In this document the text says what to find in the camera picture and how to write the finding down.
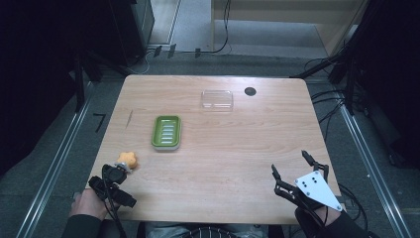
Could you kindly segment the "orange star-shaped soap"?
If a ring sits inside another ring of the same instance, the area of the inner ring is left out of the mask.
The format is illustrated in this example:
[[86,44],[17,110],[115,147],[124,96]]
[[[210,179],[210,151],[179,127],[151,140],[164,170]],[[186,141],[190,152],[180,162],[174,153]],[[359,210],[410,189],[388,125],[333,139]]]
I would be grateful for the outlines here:
[[133,169],[138,165],[137,158],[134,152],[121,153],[117,162],[125,163],[130,169]]

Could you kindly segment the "black tape floor mark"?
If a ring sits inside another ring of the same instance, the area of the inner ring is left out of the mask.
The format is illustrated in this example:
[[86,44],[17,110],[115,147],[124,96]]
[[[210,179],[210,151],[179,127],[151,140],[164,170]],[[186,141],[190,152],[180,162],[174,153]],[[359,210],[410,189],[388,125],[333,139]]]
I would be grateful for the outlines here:
[[94,113],[93,116],[98,119],[98,124],[95,129],[95,132],[98,133],[105,121],[106,114],[105,113]]

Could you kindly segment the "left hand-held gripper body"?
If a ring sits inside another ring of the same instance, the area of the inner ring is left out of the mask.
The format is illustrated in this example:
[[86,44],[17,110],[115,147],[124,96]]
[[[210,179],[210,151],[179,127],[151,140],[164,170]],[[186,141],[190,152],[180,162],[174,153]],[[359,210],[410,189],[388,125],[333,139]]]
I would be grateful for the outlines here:
[[118,165],[116,167],[104,165],[101,176],[92,177],[88,184],[101,200],[113,200],[120,205],[133,208],[137,201],[128,193],[121,190],[119,185],[127,178],[127,170]]

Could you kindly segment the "green soap dish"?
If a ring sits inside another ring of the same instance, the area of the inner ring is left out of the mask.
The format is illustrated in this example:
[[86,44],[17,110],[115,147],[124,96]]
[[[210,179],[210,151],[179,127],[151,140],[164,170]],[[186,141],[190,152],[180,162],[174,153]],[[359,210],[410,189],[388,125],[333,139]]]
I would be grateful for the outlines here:
[[181,119],[175,115],[161,115],[155,120],[152,146],[157,151],[175,151],[181,140]]

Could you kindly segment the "black cabinet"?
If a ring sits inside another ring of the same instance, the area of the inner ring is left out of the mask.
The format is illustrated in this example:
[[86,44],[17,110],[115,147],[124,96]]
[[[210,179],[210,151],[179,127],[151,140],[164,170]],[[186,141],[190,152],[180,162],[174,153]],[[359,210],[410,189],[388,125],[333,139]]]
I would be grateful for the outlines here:
[[151,0],[109,0],[116,24],[118,49],[116,63],[130,64],[146,55],[155,24]]

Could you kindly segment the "person's right hand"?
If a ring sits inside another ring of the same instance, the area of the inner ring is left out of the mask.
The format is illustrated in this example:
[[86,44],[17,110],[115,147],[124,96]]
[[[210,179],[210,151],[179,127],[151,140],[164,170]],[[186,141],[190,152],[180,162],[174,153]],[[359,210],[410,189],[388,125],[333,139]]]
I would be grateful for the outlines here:
[[316,214],[323,221],[323,224],[328,226],[337,220],[342,215],[342,212],[328,206],[323,206],[316,210]]

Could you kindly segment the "metal floor rail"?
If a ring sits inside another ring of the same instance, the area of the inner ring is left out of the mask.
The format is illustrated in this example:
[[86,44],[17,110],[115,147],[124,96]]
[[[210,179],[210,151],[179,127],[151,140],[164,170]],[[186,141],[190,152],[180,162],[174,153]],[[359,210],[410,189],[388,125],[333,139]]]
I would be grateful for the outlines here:
[[367,174],[369,175],[370,181],[396,238],[413,238],[399,205],[397,204],[381,171],[379,170],[377,163],[375,162],[374,155],[370,151],[368,143],[356,118],[352,116],[346,108],[341,109],[341,114],[360,153],[361,159],[367,170]]
[[39,220],[47,206],[47,203],[52,195],[53,188],[61,173],[63,165],[67,159],[68,153],[76,138],[76,135],[85,118],[88,107],[90,106],[91,98],[94,94],[95,85],[93,82],[88,82],[84,92],[85,101],[82,103],[78,112],[74,114],[71,123],[66,130],[63,139],[53,157],[52,163],[41,183],[41,186],[33,199],[31,206],[22,222],[16,238],[32,238],[33,233],[39,223]]

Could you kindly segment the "person's left hand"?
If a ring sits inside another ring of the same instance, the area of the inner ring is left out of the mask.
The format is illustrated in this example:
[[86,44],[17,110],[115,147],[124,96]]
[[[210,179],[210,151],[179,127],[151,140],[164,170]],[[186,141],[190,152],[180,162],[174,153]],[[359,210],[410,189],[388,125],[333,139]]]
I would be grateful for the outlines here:
[[75,197],[69,212],[69,216],[89,215],[99,220],[104,220],[107,214],[106,203],[91,188],[85,189]]

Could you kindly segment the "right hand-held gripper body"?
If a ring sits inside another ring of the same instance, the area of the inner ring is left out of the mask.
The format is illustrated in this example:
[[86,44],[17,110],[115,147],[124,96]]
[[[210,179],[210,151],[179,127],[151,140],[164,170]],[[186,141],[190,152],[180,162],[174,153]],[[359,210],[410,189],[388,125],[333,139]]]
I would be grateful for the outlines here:
[[321,205],[337,211],[343,210],[343,206],[320,172],[311,172],[296,178],[294,184],[285,181],[282,187],[275,184],[274,193],[301,208],[316,210],[316,205]]

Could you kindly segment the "black metal stand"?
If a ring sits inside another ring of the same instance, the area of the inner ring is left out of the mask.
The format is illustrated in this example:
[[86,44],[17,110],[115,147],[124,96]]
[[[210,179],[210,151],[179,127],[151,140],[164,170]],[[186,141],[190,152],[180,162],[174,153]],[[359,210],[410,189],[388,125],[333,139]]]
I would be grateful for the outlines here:
[[328,75],[328,80],[333,84],[340,83],[344,78],[347,79],[345,87],[344,104],[348,112],[353,115],[353,99],[356,78],[356,59],[355,55],[357,47],[363,34],[359,30],[355,30],[350,39],[331,57],[322,59],[316,65],[305,69],[303,72],[292,75],[291,78],[305,79],[322,69],[332,66],[333,69]]
[[89,77],[91,81],[99,81],[102,78],[102,72],[99,69],[98,56],[92,52],[76,52],[74,54],[74,81],[76,85],[76,107],[75,111],[79,112],[85,102],[84,79],[83,75]]

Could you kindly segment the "clear plastic container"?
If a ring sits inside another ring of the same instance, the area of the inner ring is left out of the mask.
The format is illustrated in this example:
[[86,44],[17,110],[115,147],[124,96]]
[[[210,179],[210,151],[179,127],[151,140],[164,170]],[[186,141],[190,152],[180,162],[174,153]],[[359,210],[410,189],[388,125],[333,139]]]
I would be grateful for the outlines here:
[[201,108],[207,111],[232,111],[234,97],[230,90],[204,90],[201,93]]

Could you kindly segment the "person's striped clothing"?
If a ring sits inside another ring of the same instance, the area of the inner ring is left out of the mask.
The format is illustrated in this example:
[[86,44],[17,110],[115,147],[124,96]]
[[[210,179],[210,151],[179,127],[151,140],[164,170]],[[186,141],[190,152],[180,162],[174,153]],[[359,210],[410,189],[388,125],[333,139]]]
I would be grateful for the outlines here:
[[147,222],[146,238],[268,238],[266,225]]

